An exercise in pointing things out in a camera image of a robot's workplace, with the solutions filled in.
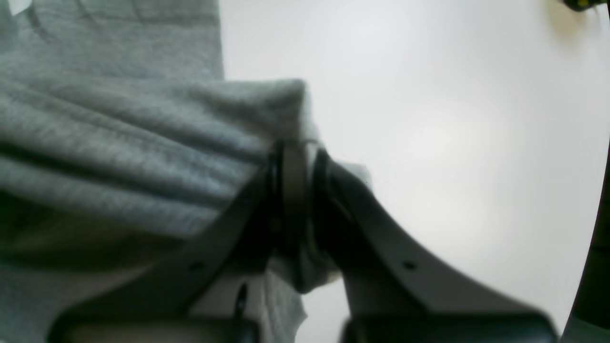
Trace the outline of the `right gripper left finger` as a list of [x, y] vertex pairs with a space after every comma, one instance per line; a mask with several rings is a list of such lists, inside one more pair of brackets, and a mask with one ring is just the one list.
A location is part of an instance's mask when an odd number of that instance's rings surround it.
[[270, 343], [269, 263], [286, 252], [286, 170], [299, 146], [279, 141], [203, 232], [133, 280], [76, 304], [50, 343]]

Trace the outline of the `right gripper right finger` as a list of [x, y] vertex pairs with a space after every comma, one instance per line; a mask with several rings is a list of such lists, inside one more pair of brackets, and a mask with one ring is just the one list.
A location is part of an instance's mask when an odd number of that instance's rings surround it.
[[327, 152], [316, 157], [313, 197], [317, 243], [348, 298], [343, 343], [557, 342], [540, 310], [441, 261]]

